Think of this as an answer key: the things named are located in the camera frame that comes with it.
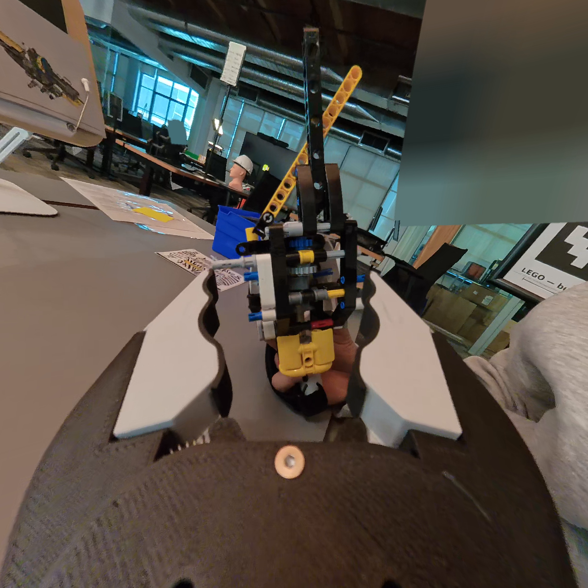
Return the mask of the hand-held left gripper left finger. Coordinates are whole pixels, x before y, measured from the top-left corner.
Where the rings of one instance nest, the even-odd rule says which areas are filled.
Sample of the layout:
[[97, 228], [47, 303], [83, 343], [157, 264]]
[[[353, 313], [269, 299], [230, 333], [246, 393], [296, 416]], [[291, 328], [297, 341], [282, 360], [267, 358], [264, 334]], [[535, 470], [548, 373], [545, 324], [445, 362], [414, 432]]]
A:
[[144, 330], [114, 425], [116, 439], [165, 430], [197, 440], [229, 415], [233, 390], [219, 328], [213, 271], [196, 277]]

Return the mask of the white book stand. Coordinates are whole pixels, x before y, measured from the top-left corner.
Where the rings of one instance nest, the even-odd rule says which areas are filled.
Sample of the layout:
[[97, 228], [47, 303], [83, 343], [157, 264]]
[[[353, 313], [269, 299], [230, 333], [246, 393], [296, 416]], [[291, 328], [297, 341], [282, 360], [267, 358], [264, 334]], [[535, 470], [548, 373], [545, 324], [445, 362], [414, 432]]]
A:
[[[1, 139], [1, 163], [4, 162], [32, 133], [21, 128], [12, 128]], [[1, 213], [55, 217], [58, 211], [36, 198], [13, 182], [1, 179]]]

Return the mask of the person's right hand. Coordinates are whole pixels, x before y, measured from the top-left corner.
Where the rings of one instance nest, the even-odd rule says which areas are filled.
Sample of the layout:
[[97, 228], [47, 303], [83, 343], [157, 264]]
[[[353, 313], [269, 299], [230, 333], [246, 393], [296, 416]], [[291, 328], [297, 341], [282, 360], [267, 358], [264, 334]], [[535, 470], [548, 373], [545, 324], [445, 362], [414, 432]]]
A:
[[[268, 343], [277, 350], [275, 341]], [[334, 361], [332, 367], [320, 375], [320, 381], [324, 387], [327, 395], [329, 407], [341, 406], [347, 397], [349, 377], [352, 371], [352, 366], [355, 361], [357, 352], [357, 345], [351, 338], [347, 328], [340, 328], [334, 330]], [[294, 383], [299, 383], [305, 380], [304, 377], [293, 378], [284, 375], [279, 369], [279, 357], [275, 360], [279, 373], [276, 373], [273, 378], [273, 384], [277, 390], [285, 392]]]

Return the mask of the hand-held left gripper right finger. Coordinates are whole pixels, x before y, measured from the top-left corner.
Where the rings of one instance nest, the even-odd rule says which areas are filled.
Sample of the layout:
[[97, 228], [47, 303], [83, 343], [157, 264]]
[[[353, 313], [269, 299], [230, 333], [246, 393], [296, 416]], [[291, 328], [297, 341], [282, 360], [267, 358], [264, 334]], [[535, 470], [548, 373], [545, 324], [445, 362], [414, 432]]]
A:
[[398, 448], [412, 430], [457, 440], [462, 427], [430, 328], [378, 273], [365, 278], [362, 302], [346, 401], [369, 441]]

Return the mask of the striped sticker sheet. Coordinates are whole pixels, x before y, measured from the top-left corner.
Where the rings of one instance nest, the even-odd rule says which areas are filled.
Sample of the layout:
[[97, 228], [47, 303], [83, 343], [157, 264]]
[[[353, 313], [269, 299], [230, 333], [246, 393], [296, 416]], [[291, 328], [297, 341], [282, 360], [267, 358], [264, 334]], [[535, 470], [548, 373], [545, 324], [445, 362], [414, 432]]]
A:
[[[194, 276], [209, 271], [213, 264], [212, 259], [196, 249], [157, 252], [156, 254]], [[215, 279], [219, 292], [230, 290], [245, 283], [243, 276], [232, 269], [216, 269]]]

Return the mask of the black office chair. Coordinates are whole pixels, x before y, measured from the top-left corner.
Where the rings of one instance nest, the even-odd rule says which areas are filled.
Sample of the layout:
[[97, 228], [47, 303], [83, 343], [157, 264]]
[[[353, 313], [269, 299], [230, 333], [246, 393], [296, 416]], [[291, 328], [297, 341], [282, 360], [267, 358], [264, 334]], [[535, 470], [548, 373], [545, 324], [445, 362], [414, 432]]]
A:
[[417, 315], [422, 316], [433, 284], [466, 253], [467, 249], [445, 243], [418, 268], [388, 255], [394, 265], [382, 275], [382, 279]]

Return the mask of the white light panel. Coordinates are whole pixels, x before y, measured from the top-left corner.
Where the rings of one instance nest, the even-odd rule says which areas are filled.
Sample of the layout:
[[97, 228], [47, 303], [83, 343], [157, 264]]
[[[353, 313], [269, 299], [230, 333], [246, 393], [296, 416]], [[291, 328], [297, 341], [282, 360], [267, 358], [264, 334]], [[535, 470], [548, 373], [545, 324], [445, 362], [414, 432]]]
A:
[[224, 60], [220, 80], [228, 86], [237, 86], [240, 72], [245, 60], [247, 47], [241, 43], [230, 41]]

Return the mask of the person's right forearm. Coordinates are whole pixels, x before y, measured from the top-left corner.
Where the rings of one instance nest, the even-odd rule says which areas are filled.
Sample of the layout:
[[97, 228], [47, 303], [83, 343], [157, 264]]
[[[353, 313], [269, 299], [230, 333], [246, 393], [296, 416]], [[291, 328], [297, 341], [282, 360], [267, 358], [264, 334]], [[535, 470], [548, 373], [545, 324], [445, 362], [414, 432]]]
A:
[[489, 359], [464, 359], [503, 408], [556, 505], [579, 587], [587, 587], [587, 283], [540, 302]]

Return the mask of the long wooden desk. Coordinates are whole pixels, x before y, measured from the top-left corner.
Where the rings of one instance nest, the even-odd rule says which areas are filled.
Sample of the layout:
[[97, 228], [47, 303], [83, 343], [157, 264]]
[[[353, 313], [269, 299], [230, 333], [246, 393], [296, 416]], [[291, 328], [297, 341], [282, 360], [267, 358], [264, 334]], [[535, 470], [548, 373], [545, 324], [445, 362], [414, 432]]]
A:
[[205, 171], [190, 171], [186, 165], [177, 166], [147, 152], [145, 148], [150, 145], [142, 139], [111, 126], [106, 126], [105, 130], [106, 148], [119, 146], [139, 162], [142, 174], [133, 176], [128, 181], [138, 183], [140, 195], [150, 196], [153, 188], [159, 184], [157, 178], [161, 176], [161, 184], [168, 191], [172, 190], [173, 185], [179, 186], [180, 196], [167, 195], [167, 200], [177, 203], [182, 209], [204, 220], [213, 222], [217, 218], [220, 205], [239, 207], [249, 197], [247, 192], [229, 187], [225, 181]]

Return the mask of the white paper sheets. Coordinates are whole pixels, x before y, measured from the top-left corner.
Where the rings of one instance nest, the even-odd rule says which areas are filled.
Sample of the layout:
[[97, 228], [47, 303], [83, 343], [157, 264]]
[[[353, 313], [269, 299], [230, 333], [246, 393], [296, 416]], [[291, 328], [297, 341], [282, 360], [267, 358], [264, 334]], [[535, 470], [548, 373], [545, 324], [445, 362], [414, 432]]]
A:
[[[67, 178], [63, 178], [63, 180], [113, 221], [140, 225], [156, 233], [166, 235], [202, 240], [214, 239], [210, 232], [193, 223], [165, 202], [149, 196], [136, 195], [125, 190], [102, 187], [80, 180]], [[174, 220], [164, 224], [132, 212], [134, 208], [140, 207], [173, 212]]]

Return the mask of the small black monitor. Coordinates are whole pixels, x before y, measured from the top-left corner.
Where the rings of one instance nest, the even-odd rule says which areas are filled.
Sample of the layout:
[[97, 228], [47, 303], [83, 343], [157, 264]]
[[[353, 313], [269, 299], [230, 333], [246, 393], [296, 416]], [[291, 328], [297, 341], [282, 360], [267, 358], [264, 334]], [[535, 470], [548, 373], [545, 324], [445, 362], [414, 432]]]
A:
[[274, 177], [269, 170], [262, 171], [242, 209], [258, 214], [263, 213], [280, 183], [281, 179]]

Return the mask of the stack of cardboard boxes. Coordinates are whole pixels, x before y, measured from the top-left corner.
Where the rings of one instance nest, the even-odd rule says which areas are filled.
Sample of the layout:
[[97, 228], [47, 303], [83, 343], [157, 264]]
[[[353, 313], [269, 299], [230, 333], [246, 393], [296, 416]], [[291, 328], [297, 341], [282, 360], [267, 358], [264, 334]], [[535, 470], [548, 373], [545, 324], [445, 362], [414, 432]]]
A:
[[455, 291], [435, 283], [428, 293], [423, 319], [470, 349], [511, 299], [477, 283]]

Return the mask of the yellow paper slip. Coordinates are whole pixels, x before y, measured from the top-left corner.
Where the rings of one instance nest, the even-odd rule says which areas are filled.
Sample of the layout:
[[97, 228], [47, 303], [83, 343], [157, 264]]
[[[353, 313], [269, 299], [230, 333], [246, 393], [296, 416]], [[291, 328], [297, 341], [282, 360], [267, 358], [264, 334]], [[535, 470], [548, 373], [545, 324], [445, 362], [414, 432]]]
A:
[[164, 224], [174, 220], [173, 212], [169, 213], [167, 210], [159, 210], [151, 207], [140, 207], [134, 208], [132, 212]]

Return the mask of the large black monitor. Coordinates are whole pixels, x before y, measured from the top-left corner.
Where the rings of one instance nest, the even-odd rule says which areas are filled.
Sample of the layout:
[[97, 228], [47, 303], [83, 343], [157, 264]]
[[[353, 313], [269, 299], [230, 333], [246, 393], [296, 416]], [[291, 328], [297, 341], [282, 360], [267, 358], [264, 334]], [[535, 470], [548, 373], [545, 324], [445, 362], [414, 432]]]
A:
[[247, 131], [239, 154], [246, 155], [252, 161], [253, 171], [249, 179], [254, 185], [261, 179], [265, 167], [278, 181], [283, 180], [298, 158], [299, 151], [289, 149], [287, 143], [273, 137]]

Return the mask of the blue plastic bin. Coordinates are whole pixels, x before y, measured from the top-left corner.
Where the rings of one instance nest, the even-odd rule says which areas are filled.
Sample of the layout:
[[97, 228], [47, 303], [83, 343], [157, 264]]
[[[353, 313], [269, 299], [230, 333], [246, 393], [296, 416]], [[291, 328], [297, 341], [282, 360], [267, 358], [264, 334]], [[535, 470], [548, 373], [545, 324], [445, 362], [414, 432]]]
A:
[[227, 259], [244, 256], [237, 248], [246, 242], [246, 229], [253, 228], [260, 218], [260, 213], [219, 205], [212, 250]]

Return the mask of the black yellow lego crane model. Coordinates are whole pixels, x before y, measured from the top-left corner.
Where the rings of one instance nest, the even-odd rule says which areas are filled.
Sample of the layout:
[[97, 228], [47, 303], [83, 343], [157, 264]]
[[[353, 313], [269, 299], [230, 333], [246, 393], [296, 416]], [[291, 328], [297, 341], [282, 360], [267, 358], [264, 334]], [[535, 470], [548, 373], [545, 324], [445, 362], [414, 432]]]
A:
[[340, 171], [327, 164], [324, 140], [358, 85], [353, 66], [327, 106], [322, 104], [320, 36], [303, 30], [306, 143], [290, 166], [236, 259], [216, 269], [245, 268], [249, 321], [275, 341], [278, 369], [304, 378], [334, 362], [334, 330], [356, 309], [357, 222], [343, 209]]

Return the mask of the mannequin head white helmet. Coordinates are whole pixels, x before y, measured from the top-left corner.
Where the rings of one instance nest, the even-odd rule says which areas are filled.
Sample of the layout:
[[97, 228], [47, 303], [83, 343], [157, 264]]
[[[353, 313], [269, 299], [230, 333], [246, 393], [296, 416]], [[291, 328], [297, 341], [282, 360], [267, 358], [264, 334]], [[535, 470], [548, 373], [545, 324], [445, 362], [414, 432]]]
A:
[[233, 190], [243, 191], [243, 184], [247, 177], [254, 171], [254, 165], [247, 155], [239, 155], [233, 160], [233, 165], [229, 171], [228, 187]]

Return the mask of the open instruction booklet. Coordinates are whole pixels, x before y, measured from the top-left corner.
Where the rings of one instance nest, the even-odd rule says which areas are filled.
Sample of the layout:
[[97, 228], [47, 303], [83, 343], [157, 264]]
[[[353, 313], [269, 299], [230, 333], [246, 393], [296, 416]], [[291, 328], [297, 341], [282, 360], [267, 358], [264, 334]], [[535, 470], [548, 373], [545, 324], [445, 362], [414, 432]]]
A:
[[105, 138], [79, 1], [1, 1], [1, 123], [84, 148]]

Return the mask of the black framed white sign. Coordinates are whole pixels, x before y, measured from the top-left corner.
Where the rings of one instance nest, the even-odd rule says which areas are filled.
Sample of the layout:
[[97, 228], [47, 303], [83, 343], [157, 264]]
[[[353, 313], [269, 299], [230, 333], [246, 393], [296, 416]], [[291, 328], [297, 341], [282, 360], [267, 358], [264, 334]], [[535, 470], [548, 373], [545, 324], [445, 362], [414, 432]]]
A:
[[528, 304], [585, 282], [587, 222], [532, 225], [489, 277]]

